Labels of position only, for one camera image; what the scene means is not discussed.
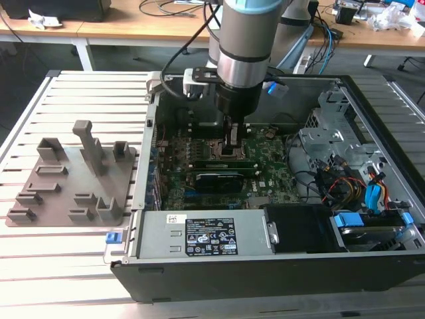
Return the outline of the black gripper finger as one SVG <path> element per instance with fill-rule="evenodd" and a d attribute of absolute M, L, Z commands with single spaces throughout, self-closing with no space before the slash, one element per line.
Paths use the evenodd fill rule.
<path fill-rule="evenodd" d="M 233 119 L 224 115 L 223 132 L 222 155 L 229 156 L 234 150 L 242 147 L 242 137 L 246 132 L 243 118 Z"/>

